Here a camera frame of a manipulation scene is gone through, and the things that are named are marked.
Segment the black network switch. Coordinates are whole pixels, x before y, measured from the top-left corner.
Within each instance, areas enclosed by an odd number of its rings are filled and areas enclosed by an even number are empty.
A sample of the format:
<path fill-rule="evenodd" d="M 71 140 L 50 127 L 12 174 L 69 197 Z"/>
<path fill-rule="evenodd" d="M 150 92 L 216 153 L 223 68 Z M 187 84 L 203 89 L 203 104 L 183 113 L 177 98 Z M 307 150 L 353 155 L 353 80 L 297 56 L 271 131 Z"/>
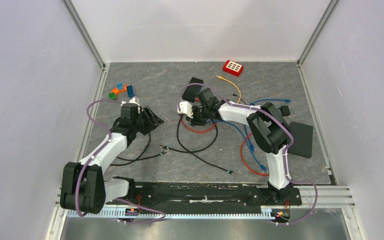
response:
<path fill-rule="evenodd" d="M 194 83 L 203 84 L 204 81 L 202 79 L 192 77 L 189 81 L 189 84 L 194 84 Z M 190 103 L 194 103 L 196 101 L 197 94 L 200 92 L 201 88 L 202 88 L 201 85 L 187 86 L 181 96 L 181 99 L 184 101 L 188 101 Z"/>

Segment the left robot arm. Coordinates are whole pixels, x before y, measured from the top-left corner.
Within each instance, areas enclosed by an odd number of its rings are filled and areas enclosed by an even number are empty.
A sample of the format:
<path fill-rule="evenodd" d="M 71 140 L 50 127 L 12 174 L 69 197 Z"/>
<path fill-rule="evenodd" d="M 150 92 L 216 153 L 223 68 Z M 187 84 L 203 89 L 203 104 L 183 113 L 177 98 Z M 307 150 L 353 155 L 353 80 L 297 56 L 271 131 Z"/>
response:
<path fill-rule="evenodd" d="M 116 157 L 126 150 L 138 133 L 147 135 L 164 121 L 148 106 L 122 103 L 120 116 L 104 140 L 78 162 L 68 162 L 62 173 L 59 203 L 63 209 L 76 211 L 80 217 L 98 214 L 108 202 L 120 199 L 133 203 L 137 191 L 134 180 L 116 177 L 104 180 L 104 173 Z"/>

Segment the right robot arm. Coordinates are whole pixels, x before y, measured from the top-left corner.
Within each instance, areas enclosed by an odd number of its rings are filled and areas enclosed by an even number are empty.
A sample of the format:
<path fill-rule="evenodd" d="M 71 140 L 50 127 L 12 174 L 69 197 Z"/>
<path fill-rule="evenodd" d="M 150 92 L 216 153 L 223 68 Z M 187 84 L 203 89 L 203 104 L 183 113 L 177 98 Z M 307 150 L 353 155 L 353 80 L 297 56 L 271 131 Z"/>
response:
<path fill-rule="evenodd" d="M 288 166 L 288 148 L 294 143 L 290 127 L 280 111 L 270 102 L 262 106 L 218 100 L 208 88 L 198 94 L 200 104 L 181 101 L 178 113 L 192 125 L 203 126 L 210 119 L 248 126 L 257 146 L 265 152 L 269 179 L 269 199 L 282 204 L 293 189 Z"/>

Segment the red keypad box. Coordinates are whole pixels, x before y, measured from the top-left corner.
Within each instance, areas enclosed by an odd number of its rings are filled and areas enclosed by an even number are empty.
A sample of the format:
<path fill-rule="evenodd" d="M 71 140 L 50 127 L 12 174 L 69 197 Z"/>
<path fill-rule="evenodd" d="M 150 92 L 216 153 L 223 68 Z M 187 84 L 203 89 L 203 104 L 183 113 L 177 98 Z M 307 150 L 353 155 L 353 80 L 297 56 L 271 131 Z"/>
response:
<path fill-rule="evenodd" d="M 240 63 L 234 62 L 232 60 L 227 60 L 223 67 L 222 70 L 228 74 L 231 74 L 235 77 L 239 77 L 244 69 L 244 66 Z"/>

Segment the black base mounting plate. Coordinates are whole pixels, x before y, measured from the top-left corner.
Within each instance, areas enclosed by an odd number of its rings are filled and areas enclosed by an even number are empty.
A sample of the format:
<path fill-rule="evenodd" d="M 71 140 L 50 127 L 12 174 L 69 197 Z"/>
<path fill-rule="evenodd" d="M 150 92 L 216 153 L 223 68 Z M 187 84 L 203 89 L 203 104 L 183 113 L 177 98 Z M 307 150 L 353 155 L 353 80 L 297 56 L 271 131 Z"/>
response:
<path fill-rule="evenodd" d="M 166 214 L 257 214 L 261 206 L 301 206 L 298 188 L 278 193 L 266 184 L 136 181 L 124 196 Z"/>

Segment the black flat plate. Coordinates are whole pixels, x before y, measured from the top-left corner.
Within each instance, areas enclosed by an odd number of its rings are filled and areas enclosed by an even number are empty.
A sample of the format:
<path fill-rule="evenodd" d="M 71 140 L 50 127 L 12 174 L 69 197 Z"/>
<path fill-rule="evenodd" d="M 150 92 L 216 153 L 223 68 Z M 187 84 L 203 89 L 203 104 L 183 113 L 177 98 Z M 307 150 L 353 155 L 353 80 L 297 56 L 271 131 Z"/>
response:
<path fill-rule="evenodd" d="M 307 159 L 311 158 L 314 127 L 292 121 L 290 123 L 290 130 L 290 133 L 294 138 L 294 143 L 288 149 L 288 153 Z"/>

